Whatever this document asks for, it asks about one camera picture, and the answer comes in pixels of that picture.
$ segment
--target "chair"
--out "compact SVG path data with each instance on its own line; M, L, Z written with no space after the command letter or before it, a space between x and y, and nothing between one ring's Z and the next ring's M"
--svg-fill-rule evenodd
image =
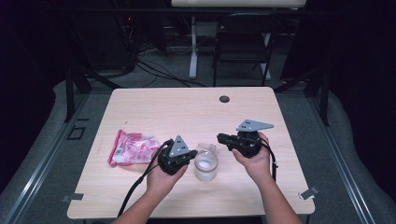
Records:
M212 67L213 86L216 87L218 62L266 63L262 86L268 73L272 48L282 22L275 16L259 13L233 13L219 20ZM269 34L266 44L265 34Z

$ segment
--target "plastic bag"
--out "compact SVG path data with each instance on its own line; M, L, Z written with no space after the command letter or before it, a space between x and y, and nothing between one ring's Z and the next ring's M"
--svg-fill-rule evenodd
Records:
M114 147L108 158L111 166L148 163L151 154L160 147L152 134L126 133L119 130Z

